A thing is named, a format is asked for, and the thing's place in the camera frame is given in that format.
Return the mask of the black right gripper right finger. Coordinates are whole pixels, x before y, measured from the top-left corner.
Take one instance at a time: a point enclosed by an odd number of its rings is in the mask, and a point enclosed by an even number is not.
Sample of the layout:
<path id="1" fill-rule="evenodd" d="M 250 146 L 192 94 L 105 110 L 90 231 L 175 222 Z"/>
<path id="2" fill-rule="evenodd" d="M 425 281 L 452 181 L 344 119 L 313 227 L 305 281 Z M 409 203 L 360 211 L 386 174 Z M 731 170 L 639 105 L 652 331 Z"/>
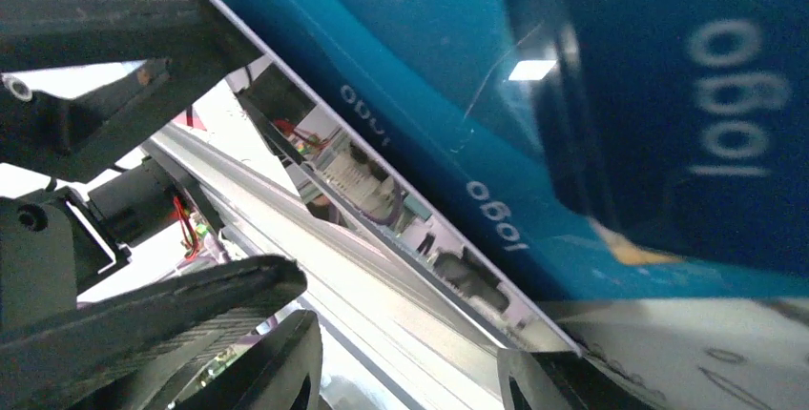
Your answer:
<path id="1" fill-rule="evenodd" d="M 508 410 L 650 407 L 573 352 L 501 349 L 497 371 L 502 402 Z"/>

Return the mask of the blue card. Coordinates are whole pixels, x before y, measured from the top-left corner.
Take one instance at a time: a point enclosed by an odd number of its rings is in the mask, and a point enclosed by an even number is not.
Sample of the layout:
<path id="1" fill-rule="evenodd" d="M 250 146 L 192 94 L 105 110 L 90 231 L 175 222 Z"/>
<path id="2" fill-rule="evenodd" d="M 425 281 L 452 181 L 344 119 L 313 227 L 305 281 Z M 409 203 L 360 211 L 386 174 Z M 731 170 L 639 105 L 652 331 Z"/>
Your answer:
<path id="1" fill-rule="evenodd" d="M 808 353 L 808 0 L 215 0 L 566 340 Z"/>

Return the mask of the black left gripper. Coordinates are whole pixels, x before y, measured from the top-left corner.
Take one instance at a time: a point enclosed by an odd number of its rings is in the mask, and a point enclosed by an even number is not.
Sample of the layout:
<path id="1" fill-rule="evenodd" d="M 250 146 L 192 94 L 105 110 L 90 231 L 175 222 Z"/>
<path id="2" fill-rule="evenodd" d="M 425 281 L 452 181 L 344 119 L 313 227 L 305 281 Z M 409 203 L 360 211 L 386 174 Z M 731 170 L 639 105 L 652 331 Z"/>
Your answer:
<path id="1" fill-rule="evenodd" d="M 120 159 L 258 57 L 208 0 L 1 0 L 1 159 L 50 179 L 79 292 L 197 206 L 177 163 Z"/>

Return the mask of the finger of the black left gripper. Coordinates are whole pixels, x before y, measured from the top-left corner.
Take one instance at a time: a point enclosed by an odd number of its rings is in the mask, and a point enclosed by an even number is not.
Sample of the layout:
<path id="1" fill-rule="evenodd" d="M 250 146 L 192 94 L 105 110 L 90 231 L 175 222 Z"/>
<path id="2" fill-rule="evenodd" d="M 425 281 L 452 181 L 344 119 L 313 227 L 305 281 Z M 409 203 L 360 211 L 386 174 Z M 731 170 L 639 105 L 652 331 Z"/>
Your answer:
<path id="1" fill-rule="evenodd" d="M 222 322 L 246 329 L 301 295 L 298 264 L 253 256 L 174 277 L 1 336 L 1 406 L 64 409 Z"/>

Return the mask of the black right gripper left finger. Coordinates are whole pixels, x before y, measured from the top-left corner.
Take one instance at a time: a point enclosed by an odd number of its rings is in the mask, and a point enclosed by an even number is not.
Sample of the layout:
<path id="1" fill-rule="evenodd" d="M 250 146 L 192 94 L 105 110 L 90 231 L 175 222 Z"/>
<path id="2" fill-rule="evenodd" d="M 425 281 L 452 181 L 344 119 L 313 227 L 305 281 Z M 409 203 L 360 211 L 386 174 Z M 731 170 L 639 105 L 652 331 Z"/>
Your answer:
<path id="1" fill-rule="evenodd" d="M 297 310 L 179 409 L 318 409 L 322 335 L 317 314 Z"/>

